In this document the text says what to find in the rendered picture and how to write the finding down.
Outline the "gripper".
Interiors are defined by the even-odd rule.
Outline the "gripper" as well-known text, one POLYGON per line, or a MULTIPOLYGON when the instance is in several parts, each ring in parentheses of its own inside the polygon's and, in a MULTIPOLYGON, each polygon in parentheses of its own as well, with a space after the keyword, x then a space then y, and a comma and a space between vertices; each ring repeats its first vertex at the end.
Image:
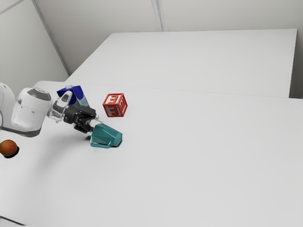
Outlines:
POLYGON ((83 133, 93 132, 94 127, 90 125, 91 120, 81 119, 82 114, 90 119, 99 119, 99 115, 95 109, 88 106, 82 106, 77 108, 75 106, 69 106, 64 114, 63 121, 72 124, 74 123, 74 129, 83 133))

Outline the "orange red fruit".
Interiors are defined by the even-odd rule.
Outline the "orange red fruit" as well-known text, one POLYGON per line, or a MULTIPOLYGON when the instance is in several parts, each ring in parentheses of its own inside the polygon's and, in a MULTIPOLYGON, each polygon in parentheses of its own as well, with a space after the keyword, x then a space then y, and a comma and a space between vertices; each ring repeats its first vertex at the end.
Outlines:
POLYGON ((0 143, 0 153, 4 157, 13 156, 18 151, 18 146, 13 140, 4 140, 0 143))

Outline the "teal faceted mug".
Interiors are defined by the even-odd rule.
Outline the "teal faceted mug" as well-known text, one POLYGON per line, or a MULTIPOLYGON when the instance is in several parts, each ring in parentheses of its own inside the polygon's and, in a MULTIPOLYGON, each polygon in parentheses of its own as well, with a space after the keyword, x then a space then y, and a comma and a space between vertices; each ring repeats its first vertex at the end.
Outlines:
POLYGON ((104 123, 94 127, 91 134, 90 145, 97 148, 118 147, 122 142, 123 134, 104 123))

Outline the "blue and white carton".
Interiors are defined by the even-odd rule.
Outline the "blue and white carton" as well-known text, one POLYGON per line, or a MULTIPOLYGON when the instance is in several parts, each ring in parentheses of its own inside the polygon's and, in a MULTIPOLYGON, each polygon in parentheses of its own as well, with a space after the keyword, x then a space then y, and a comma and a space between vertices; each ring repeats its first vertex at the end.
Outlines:
POLYGON ((72 92, 72 96, 68 103, 68 106, 75 106, 78 109, 80 109, 81 106, 90 107, 80 85, 67 85, 64 88, 57 90, 56 93, 59 97, 62 97, 67 91, 72 92))

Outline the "red letter block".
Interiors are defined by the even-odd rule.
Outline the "red letter block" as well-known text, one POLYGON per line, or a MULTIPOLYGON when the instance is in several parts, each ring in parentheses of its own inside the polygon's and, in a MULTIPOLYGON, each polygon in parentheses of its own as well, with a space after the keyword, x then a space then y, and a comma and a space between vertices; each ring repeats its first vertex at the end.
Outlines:
POLYGON ((124 117, 128 107, 124 93, 107 94, 102 105, 107 117, 124 117))

